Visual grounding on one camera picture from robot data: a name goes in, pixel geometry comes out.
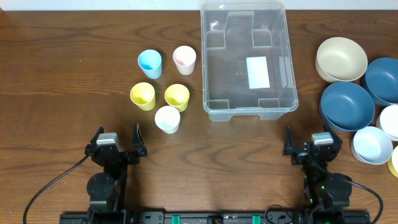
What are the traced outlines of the yellow bowl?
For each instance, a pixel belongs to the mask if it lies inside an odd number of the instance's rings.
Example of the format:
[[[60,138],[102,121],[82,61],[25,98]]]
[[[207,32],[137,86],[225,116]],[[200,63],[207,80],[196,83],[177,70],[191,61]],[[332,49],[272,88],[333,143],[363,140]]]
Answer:
[[[391,158],[387,162],[388,168],[392,175],[398,177],[398,146],[392,152]]]

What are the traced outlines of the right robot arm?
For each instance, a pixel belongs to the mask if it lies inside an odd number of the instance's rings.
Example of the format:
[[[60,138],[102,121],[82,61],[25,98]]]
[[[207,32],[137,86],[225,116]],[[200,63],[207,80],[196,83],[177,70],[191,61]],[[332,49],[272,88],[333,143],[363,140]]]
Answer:
[[[324,132],[312,135],[304,147],[295,148],[290,129],[286,129],[283,155],[291,157],[293,166],[302,166],[305,173],[304,195],[311,206],[305,208],[295,219],[301,223],[344,220],[343,208],[350,204],[351,178],[328,171],[328,163],[334,160],[343,141],[328,126]]]

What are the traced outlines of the light grey-blue bowl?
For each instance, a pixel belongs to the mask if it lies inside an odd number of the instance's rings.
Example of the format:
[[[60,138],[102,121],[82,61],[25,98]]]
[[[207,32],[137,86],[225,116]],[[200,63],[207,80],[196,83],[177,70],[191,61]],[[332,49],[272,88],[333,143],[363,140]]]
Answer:
[[[393,145],[384,131],[368,126],[355,133],[351,141],[351,152],[363,163],[381,165],[391,158]]]

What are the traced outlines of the dark blue bowl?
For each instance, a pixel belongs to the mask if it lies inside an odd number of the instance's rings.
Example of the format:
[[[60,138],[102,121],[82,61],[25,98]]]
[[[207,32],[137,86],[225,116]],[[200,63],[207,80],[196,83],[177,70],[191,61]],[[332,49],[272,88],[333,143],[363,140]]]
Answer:
[[[353,82],[335,82],[325,88],[319,104],[320,116],[331,129],[353,132],[370,125],[375,106],[369,93]]]
[[[372,61],[364,74],[363,88],[375,104],[390,106],[397,104],[397,59],[390,57]]]

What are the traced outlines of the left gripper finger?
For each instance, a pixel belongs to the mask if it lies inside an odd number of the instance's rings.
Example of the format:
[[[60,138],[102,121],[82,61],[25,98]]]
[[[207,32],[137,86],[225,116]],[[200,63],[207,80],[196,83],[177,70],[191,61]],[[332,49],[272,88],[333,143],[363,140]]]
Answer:
[[[139,129],[139,124],[136,123],[134,128],[132,145],[134,146],[139,157],[147,156],[147,148],[141,136],[141,131]]]
[[[99,135],[102,133],[104,133],[104,128],[102,126],[100,126],[99,129],[97,130],[96,134],[93,136],[93,138],[91,139],[91,141],[89,142],[88,145],[95,146]]]

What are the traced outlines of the white bowl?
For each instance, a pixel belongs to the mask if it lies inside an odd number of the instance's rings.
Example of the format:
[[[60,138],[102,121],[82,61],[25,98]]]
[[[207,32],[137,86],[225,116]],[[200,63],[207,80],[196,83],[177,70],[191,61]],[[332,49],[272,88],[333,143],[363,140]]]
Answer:
[[[384,131],[392,141],[397,141],[397,105],[390,105],[381,111],[376,127]]]

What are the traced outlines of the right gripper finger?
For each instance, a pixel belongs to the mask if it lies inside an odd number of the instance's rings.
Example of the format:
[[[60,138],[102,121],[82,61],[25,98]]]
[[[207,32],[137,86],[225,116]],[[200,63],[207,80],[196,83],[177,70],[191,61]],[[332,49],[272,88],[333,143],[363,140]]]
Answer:
[[[342,145],[343,141],[342,141],[342,140],[340,139],[340,137],[334,132],[334,130],[332,130],[332,128],[331,128],[327,123],[325,123],[325,124],[323,125],[323,129],[324,129],[325,132],[329,132],[329,133],[330,133],[330,135],[331,135],[331,137],[332,137],[332,139],[333,139],[333,144],[335,145],[335,147],[336,147],[336,148],[337,148],[337,147],[341,148],[341,145]]]
[[[283,148],[283,155],[291,156],[293,152],[294,152],[294,147],[292,144],[291,132],[290,132],[290,128],[287,126],[286,127],[286,137],[285,137],[284,148]]]

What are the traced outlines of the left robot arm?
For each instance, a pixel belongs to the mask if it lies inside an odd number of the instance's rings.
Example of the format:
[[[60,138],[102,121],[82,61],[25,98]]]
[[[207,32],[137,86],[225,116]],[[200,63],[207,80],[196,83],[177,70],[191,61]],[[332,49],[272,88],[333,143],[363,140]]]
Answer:
[[[147,155],[139,125],[134,127],[132,151],[119,150],[116,133],[105,133],[100,127],[85,147],[85,154],[103,168],[86,186],[90,196],[88,223],[132,223],[134,212],[124,208],[128,165],[138,164]]]

